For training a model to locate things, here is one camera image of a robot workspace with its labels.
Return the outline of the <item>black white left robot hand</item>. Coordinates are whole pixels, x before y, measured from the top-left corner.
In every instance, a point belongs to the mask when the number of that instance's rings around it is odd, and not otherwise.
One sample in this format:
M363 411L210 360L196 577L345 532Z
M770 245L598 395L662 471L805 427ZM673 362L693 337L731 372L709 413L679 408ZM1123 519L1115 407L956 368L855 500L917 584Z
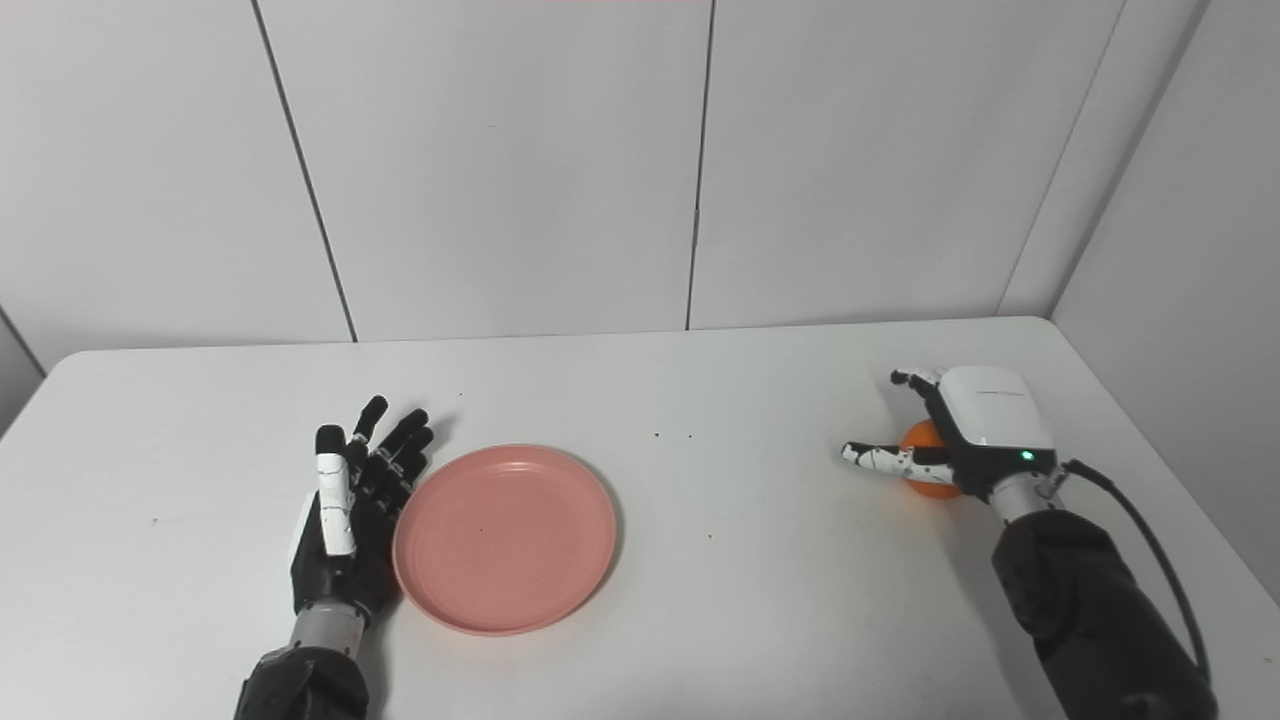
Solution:
M376 439L388 409L376 395L352 430L334 424L316 430L316 489L291 562L296 612L340 603L371 624L399 593L392 560L396 528L435 433L428 411L416 407Z

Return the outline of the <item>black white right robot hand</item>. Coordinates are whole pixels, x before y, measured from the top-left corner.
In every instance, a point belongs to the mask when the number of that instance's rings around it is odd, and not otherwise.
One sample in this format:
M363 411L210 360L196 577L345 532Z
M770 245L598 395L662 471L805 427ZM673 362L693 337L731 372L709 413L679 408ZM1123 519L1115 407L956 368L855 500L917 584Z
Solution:
M1043 486L1059 469L1048 423L1015 372L997 366L896 368L895 386L915 392L927 420L897 445L847 442L858 468L897 477L931 497L991 502L1009 479Z

